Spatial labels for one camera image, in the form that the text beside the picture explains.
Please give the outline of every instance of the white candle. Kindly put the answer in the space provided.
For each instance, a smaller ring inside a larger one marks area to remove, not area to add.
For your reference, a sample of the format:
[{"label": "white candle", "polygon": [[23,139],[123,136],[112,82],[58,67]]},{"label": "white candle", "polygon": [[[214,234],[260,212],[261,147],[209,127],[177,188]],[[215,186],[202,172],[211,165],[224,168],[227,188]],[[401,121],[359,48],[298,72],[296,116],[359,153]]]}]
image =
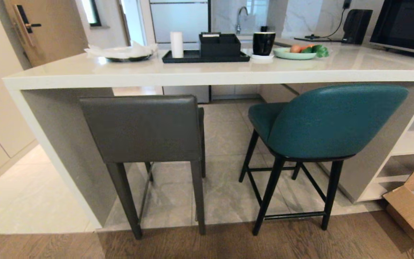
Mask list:
[{"label": "white candle", "polygon": [[170,32],[170,46],[172,48],[172,57],[183,57],[183,34],[181,31]]}]

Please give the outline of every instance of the teal bar stool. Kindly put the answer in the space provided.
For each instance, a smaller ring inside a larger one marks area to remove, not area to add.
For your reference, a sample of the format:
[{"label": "teal bar stool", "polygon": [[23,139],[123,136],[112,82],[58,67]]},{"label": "teal bar stool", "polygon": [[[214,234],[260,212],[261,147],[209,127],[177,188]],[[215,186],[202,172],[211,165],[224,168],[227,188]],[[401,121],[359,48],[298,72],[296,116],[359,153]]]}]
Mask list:
[{"label": "teal bar stool", "polygon": [[[263,220],[317,216],[323,216],[322,229],[326,230],[343,161],[355,156],[375,137],[407,95],[408,90],[401,86],[352,84],[306,92],[289,103],[252,106],[248,117],[254,130],[239,182],[248,175],[260,204],[253,234],[258,235]],[[275,158],[272,168],[248,167],[258,137]],[[296,162],[296,166],[283,167],[286,161]],[[327,161],[332,162],[332,168],[324,195],[303,163]],[[294,180],[299,170],[303,170],[325,202],[323,211],[266,216],[283,169],[294,170]],[[252,172],[261,171],[271,171],[263,200],[252,176]]]}]

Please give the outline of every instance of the green plate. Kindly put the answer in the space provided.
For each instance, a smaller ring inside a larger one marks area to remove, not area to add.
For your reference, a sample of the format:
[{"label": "green plate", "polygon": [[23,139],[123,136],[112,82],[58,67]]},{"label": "green plate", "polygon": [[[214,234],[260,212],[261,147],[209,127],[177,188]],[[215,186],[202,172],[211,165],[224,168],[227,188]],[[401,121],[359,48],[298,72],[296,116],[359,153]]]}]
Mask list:
[{"label": "green plate", "polygon": [[296,60],[305,60],[313,59],[317,53],[290,53],[289,47],[280,47],[278,49],[273,49],[274,55],[281,59],[296,59]]}]

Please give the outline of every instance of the white countertop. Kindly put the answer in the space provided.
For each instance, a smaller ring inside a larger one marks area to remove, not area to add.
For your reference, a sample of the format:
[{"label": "white countertop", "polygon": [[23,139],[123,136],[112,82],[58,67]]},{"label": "white countertop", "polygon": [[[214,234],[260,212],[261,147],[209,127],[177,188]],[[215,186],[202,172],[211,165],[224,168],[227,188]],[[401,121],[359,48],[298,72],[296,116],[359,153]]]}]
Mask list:
[{"label": "white countertop", "polygon": [[[282,43],[309,44],[278,39]],[[328,58],[288,60],[274,58],[262,64],[251,59],[237,63],[164,64],[167,51],[149,60],[112,63],[79,54],[4,78],[10,90],[79,87],[270,84],[304,82],[414,82],[414,54],[373,47],[323,43]],[[250,49],[243,50],[251,54]]]}]

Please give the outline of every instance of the white napkin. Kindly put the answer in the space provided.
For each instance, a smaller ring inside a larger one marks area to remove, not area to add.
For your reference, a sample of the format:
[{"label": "white napkin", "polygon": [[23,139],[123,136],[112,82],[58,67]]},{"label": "white napkin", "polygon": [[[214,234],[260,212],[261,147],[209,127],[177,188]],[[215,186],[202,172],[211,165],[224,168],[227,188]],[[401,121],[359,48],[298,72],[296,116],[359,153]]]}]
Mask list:
[{"label": "white napkin", "polygon": [[146,57],[157,51],[156,44],[151,44],[150,46],[142,46],[135,41],[132,41],[131,44],[132,46],[113,47],[110,49],[101,49],[97,46],[89,44],[89,48],[84,50],[87,52],[88,56],[115,59]]}]

